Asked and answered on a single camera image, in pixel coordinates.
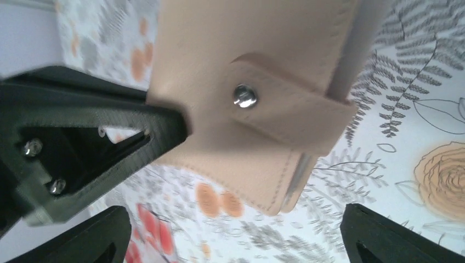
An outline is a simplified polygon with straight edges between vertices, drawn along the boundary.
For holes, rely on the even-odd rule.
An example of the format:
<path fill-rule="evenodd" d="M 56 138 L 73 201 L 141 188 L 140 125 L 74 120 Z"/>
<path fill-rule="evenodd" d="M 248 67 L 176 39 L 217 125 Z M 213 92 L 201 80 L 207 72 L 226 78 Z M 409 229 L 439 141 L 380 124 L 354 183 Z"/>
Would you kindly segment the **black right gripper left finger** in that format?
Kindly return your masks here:
<path fill-rule="evenodd" d="M 126 208 L 114 205 L 10 262 L 124 262 L 131 233 Z"/>

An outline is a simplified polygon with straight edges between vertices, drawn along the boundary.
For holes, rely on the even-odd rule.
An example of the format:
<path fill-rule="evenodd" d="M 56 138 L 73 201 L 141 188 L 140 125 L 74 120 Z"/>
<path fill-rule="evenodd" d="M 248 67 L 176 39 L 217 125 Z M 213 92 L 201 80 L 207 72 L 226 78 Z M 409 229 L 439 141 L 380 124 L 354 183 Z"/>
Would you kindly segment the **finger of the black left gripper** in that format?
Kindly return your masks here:
<path fill-rule="evenodd" d="M 63 223 L 188 137 L 146 92 L 64 66 L 1 80 L 1 191 L 30 226 Z"/>

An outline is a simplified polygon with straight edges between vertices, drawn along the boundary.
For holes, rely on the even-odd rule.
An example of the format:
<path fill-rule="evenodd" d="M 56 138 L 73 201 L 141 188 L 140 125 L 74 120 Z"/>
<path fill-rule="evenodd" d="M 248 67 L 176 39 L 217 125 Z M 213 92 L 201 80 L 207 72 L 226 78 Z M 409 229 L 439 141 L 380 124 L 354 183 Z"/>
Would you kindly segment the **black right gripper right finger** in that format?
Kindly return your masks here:
<path fill-rule="evenodd" d="M 339 229 L 351 263 L 464 262 L 464 256 L 358 203 L 345 206 Z"/>

